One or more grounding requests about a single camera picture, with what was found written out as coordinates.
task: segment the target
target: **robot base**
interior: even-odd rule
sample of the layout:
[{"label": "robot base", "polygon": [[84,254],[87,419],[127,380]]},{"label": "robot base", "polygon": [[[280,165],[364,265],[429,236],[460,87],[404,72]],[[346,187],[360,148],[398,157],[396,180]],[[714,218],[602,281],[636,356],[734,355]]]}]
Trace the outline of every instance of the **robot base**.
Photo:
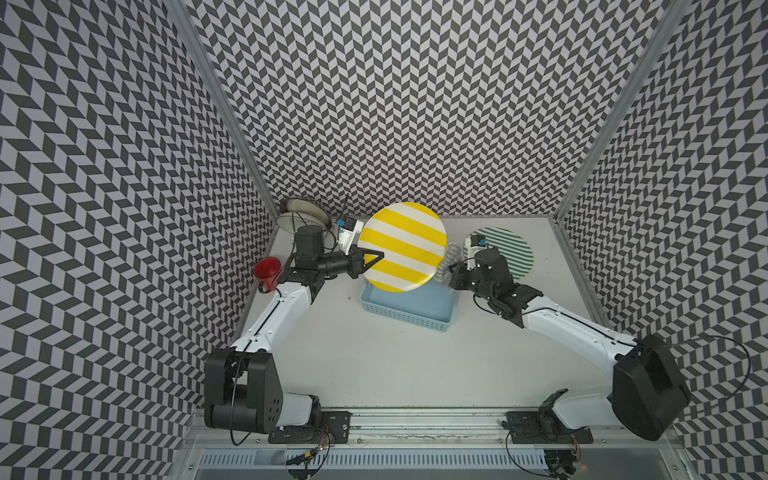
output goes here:
[{"label": "robot base", "polygon": [[[349,439],[349,419],[350,412],[321,412],[318,425],[326,425],[333,435],[333,440],[337,445],[347,443]],[[283,429],[274,429],[270,433],[270,443],[296,444],[296,443],[317,443],[314,440],[316,427],[309,426],[287,426]]]},{"label": "robot base", "polygon": [[592,432],[589,427],[578,430],[565,428],[560,422],[554,428],[548,428],[543,424],[551,425],[551,421],[538,410],[528,412],[507,412],[507,421],[504,422],[504,428],[512,432],[512,443],[563,443],[572,444],[573,438],[583,444],[594,442]]}]

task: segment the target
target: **black cable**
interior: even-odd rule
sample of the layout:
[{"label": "black cable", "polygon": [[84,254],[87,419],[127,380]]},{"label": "black cable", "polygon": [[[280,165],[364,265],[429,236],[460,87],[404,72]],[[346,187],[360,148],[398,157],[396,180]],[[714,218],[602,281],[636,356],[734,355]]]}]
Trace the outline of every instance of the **black cable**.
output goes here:
[{"label": "black cable", "polygon": [[[704,334],[704,335],[697,335],[694,338],[686,340],[684,342],[672,343],[670,345],[657,346],[655,348],[658,348],[658,349],[670,349],[670,348],[673,348],[675,346],[687,345],[689,343],[694,343],[694,342],[697,342],[699,340],[707,340],[707,339],[729,340],[729,341],[733,342],[736,346],[740,347],[742,349],[742,351],[744,352],[744,355],[746,355],[746,373],[744,373],[744,378],[741,380],[739,385],[730,393],[730,395],[728,395],[724,399],[708,400],[708,401],[706,401],[704,403],[704,405],[706,405],[707,403],[712,403],[712,402],[718,402],[718,403],[725,404],[726,402],[728,402],[728,400],[730,400],[733,397],[735,397],[737,395],[737,393],[739,393],[741,391],[741,389],[746,385],[746,382],[750,379],[750,375],[752,375],[752,357],[750,356],[750,351],[746,349],[746,345],[744,345],[742,342],[739,342],[738,340],[730,338],[729,336],[707,335],[707,334]],[[683,415],[683,417],[698,415],[700,413],[705,413],[708,409],[711,410],[711,409],[713,409],[715,407],[716,406],[711,406],[711,407],[706,407],[705,406],[703,409],[697,410],[696,412],[686,413],[685,415]]]},{"label": "black cable", "polygon": [[515,464],[515,466],[519,469],[521,469],[523,472],[530,473],[531,475],[536,475],[537,477],[544,477],[544,478],[557,478],[554,475],[544,475],[543,473],[536,473],[531,472],[530,470],[526,470],[525,468],[522,468],[519,463],[515,461],[514,458],[512,458],[512,454],[509,453],[509,436],[512,435],[512,432],[507,432],[507,438],[504,439],[504,447],[507,449],[507,455],[509,456],[509,459],[512,460],[512,463]]},{"label": "black cable", "polygon": [[[250,346],[251,342],[253,340],[248,340],[248,344],[245,345],[245,348],[243,349],[243,353],[245,353],[248,350],[248,347]],[[239,447],[243,444],[243,442],[246,441],[246,439],[250,436],[251,432],[248,432],[242,440],[239,442],[235,442],[235,435],[234,432],[232,432],[232,422],[235,418],[235,392],[237,391],[237,377],[240,376],[240,366],[243,365],[243,355],[240,356],[240,358],[237,360],[237,369],[235,370],[235,378],[232,381],[232,405],[230,407],[230,440],[232,440],[232,445],[235,445],[236,447]]]},{"label": "black cable", "polygon": [[331,247],[330,250],[328,250],[328,247],[326,247],[326,250],[329,252],[333,252],[336,249],[336,245],[339,244],[339,240],[336,239],[336,235],[333,234],[333,230],[326,230],[327,233],[331,234],[331,237],[333,237],[333,247]]},{"label": "black cable", "polygon": [[493,310],[488,310],[487,308],[483,308],[478,303],[478,298],[481,298],[477,293],[472,296],[472,299],[475,301],[475,305],[478,306],[478,308],[484,312],[493,313],[494,315],[498,315],[498,312],[494,312]]},{"label": "black cable", "polygon": [[591,328],[591,329],[593,329],[597,333],[600,333],[602,336],[604,336],[605,338],[609,339],[611,342],[616,342],[616,343],[620,343],[621,345],[631,346],[632,348],[637,346],[637,344],[624,343],[621,340],[616,340],[614,337],[612,337],[612,336],[608,335],[606,332],[598,329],[596,326],[592,326],[589,323],[582,322],[581,320],[579,320],[575,316],[568,315],[566,312],[563,312],[561,310],[555,310],[554,308],[552,308],[550,306],[543,306],[542,308],[538,308],[536,310],[531,310],[530,312],[523,312],[523,313],[520,314],[520,316],[528,315],[529,313],[541,312],[542,310],[550,310],[552,312],[559,313],[559,314],[561,314],[563,316],[566,316],[569,319],[574,320],[575,322],[579,322],[581,325],[586,326],[587,328]]}]

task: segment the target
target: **white table surface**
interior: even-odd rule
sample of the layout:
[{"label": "white table surface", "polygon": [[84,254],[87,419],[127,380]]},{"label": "white table surface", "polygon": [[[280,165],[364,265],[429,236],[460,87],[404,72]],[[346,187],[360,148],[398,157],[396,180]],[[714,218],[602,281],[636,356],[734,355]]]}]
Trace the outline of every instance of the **white table surface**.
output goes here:
[{"label": "white table surface", "polygon": [[[521,281],[589,318],[546,218],[443,219],[449,242],[481,227],[504,227],[523,237],[534,266]],[[293,235],[280,230],[271,254],[284,261]],[[323,407],[538,406],[562,388],[608,385],[586,359],[540,333],[479,310],[461,292],[458,315],[444,333],[367,313],[365,280],[326,281],[275,360],[283,389],[314,394]],[[269,302],[257,293],[253,322]]]}]

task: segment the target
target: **red cup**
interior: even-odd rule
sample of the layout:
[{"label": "red cup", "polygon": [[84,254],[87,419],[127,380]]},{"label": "red cup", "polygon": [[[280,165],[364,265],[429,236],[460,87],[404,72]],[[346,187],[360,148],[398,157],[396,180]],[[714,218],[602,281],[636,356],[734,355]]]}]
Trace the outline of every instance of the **red cup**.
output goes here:
[{"label": "red cup", "polygon": [[253,268],[253,275],[259,279],[259,291],[267,293],[277,288],[280,272],[283,271],[280,261],[275,257],[266,257],[258,261]]}]

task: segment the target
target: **blue plastic basket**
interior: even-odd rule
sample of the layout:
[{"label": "blue plastic basket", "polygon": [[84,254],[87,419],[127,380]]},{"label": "blue plastic basket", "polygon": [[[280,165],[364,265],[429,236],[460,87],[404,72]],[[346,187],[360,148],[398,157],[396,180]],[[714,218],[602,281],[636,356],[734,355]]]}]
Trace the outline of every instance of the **blue plastic basket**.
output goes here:
[{"label": "blue plastic basket", "polygon": [[366,312],[378,313],[403,322],[445,332],[456,314],[457,292],[437,280],[430,280],[410,292],[392,293],[366,282],[360,302]]}]

